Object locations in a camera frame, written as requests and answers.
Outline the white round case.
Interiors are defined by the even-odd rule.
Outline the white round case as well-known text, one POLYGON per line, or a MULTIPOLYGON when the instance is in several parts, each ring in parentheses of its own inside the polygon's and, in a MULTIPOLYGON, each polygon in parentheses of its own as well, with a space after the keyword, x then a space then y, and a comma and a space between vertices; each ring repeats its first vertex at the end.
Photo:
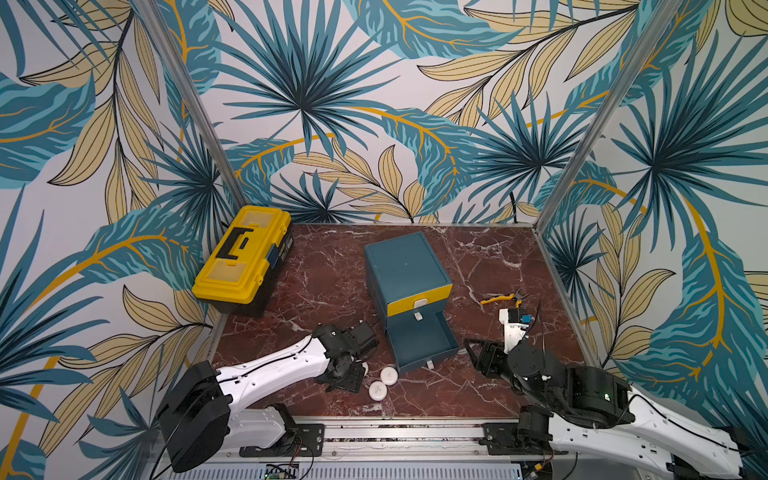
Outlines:
POLYGON ((388 387, 382 381, 374 381, 368 388, 369 397, 374 402, 382 402, 388 394, 388 387))
POLYGON ((398 371, 391 366, 384 367, 380 372, 380 380, 385 386, 393 386, 399 380, 398 371))

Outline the teal bottom drawer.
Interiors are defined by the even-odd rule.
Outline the teal bottom drawer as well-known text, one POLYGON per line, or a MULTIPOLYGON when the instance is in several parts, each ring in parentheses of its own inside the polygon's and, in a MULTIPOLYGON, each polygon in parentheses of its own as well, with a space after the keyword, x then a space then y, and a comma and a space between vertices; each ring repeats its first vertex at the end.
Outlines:
POLYGON ((387 329, 387 340, 400 375, 453 357, 458 341, 442 311, 405 320, 387 329))

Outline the teal drawer cabinet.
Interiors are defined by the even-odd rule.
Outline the teal drawer cabinet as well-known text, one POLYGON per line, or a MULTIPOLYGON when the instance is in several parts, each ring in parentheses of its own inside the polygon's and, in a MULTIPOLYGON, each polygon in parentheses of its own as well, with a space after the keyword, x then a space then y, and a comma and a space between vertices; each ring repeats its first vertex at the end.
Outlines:
POLYGON ((421 320, 424 314, 444 313, 448 299, 394 317, 388 317, 388 302, 424 292, 453 280, 422 232, 376 242, 364 247, 366 283, 384 332, 405 320, 421 320))

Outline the yellow top drawer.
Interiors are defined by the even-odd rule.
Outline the yellow top drawer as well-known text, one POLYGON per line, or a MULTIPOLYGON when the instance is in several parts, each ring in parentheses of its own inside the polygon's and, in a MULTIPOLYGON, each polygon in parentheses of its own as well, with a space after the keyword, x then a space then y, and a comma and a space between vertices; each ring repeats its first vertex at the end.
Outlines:
POLYGON ((402 299, 387 303, 386 314, 388 317, 394 317, 402 313, 424 307, 429 304, 438 303, 449 298, 453 289, 452 284, 443 285, 424 292, 408 295, 402 299))

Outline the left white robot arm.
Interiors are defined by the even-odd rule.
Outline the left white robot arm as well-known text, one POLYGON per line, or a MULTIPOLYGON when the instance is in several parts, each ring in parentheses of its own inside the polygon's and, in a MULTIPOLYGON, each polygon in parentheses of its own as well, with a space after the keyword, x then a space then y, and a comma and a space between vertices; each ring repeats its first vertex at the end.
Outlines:
POLYGON ((366 323, 347 329, 321 325, 297 343, 243 364, 193 365, 165 393, 156 413, 170 470, 190 471, 222 449, 271 449, 294 439, 298 427, 284 405, 253 416, 246 409, 307 379, 329 391, 357 393, 364 364, 377 346, 376 333, 366 323))

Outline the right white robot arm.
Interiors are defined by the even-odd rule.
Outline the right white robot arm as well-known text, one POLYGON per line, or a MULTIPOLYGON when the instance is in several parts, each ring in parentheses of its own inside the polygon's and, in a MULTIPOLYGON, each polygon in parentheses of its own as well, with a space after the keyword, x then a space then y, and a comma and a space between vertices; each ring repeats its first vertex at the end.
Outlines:
POLYGON ((511 350, 464 342, 475 370, 527 399, 510 426, 483 427, 491 455, 592 454, 668 479, 755 479, 758 452, 735 427, 711 427, 652 400, 597 367, 564 364, 521 339, 511 350))

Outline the yellow black toolbox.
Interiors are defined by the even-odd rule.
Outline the yellow black toolbox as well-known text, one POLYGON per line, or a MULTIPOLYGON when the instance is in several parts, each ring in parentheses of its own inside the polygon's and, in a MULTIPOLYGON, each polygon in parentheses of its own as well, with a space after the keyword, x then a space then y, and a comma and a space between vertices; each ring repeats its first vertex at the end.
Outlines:
POLYGON ((192 287, 223 314, 263 316, 293 245, 292 217, 260 206, 241 208, 192 287))

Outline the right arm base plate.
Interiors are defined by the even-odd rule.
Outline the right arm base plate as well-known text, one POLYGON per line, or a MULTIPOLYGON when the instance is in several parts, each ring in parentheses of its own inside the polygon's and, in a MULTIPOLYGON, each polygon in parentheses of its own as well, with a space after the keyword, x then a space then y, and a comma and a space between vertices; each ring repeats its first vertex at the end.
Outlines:
POLYGON ((554 450, 546 428, 521 426, 519 423, 484 423, 479 444, 491 456, 530 455, 549 458, 554 450))

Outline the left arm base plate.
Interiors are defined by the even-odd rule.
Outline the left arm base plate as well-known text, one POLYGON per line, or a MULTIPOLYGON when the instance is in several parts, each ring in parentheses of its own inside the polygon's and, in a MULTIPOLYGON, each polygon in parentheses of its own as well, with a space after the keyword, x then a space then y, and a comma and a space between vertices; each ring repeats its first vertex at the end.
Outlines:
POLYGON ((298 424, 271 447, 247 446, 239 449, 243 458, 319 457, 323 453, 326 426, 322 423, 298 424))

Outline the yellow handled pliers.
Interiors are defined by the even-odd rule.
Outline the yellow handled pliers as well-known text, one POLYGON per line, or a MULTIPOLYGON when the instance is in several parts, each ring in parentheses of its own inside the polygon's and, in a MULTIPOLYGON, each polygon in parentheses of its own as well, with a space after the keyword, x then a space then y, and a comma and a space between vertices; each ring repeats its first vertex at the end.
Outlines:
POLYGON ((526 298, 525 295, 521 295, 519 293, 512 293, 512 294, 507 294, 507 295, 497 295, 497 296, 493 296, 493 297, 490 297, 490 298, 483 299, 483 300, 480 301, 480 304, 481 305, 488 305, 488 304, 497 303, 497 302, 514 301, 515 302, 515 307, 519 308, 522 305, 523 300, 525 298, 526 298))

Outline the aluminium front rail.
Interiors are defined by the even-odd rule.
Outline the aluminium front rail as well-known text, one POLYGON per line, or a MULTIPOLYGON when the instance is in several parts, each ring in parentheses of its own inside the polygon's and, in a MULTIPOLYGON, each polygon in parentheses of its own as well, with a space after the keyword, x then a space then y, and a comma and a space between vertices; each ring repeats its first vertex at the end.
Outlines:
POLYGON ((225 448, 184 479, 669 479, 670 454, 636 436, 567 427, 554 450, 503 447, 501 418, 300 417, 294 448, 225 448))

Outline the right aluminium frame post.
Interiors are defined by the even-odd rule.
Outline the right aluminium frame post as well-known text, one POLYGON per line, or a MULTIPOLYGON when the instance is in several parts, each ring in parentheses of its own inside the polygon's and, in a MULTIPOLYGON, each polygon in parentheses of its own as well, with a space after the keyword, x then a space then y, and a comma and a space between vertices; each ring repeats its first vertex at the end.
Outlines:
POLYGON ((619 108, 633 82, 640 75, 645 63, 652 55, 656 43, 668 24, 674 20, 676 12, 682 4, 681 0, 661 1, 649 19, 647 28, 639 34, 636 45, 629 52, 626 65, 618 72, 612 88, 607 92, 606 99, 595 113, 594 119, 574 152, 572 160, 562 171, 561 177, 544 205, 539 219, 534 224, 534 231, 539 237, 551 224, 558 205, 567 194, 570 185, 575 181, 588 154, 592 151, 594 144, 614 112, 619 108))

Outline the aluminium frame post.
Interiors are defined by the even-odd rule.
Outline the aluminium frame post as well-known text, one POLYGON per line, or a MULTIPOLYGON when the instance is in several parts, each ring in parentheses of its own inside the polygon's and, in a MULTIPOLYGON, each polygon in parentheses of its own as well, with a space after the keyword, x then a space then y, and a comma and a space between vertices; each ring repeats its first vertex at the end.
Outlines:
POLYGON ((626 65, 618 72, 612 88, 607 92, 606 99, 595 113, 594 119, 574 152, 572 160, 562 171, 561 177, 544 205, 539 219, 534 224, 534 231, 539 237, 551 224, 558 205, 567 194, 570 185, 575 181, 588 154, 592 151, 594 144, 614 112, 619 108, 633 82, 640 75, 645 63, 652 55, 656 43, 668 24, 674 20, 676 12, 682 4, 681 0, 661 1, 649 19, 647 28, 639 34, 636 45, 629 52, 626 65))
POLYGON ((167 29, 163 17, 155 1, 137 0, 133 2, 138 14, 142 17, 150 39, 158 49, 161 59, 175 83, 181 100, 186 103, 191 120, 198 128, 203 142, 211 153, 223 184, 227 187, 233 200, 235 211, 238 212, 248 202, 235 177, 234 170, 227 154, 217 136, 213 124, 205 111, 203 102, 194 85, 193 79, 184 63, 181 51, 175 46, 172 34, 167 29))

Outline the left aluminium frame post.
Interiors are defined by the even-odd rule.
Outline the left aluminium frame post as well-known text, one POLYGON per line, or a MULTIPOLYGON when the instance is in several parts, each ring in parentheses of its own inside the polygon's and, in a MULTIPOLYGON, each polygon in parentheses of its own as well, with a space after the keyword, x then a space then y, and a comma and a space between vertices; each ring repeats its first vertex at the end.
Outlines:
POLYGON ((235 211, 238 212, 248 202, 235 177, 234 170, 227 154, 217 136, 213 124, 205 111, 203 102, 194 85, 193 79, 184 63, 181 51, 175 46, 172 34, 167 29, 163 17, 155 1, 137 0, 133 2, 138 14, 142 17, 150 39, 158 49, 161 59, 175 83, 181 100, 186 103, 191 120, 198 128, 203 142, 211 153, 223 184, 227 187, 233 200, 235 211))

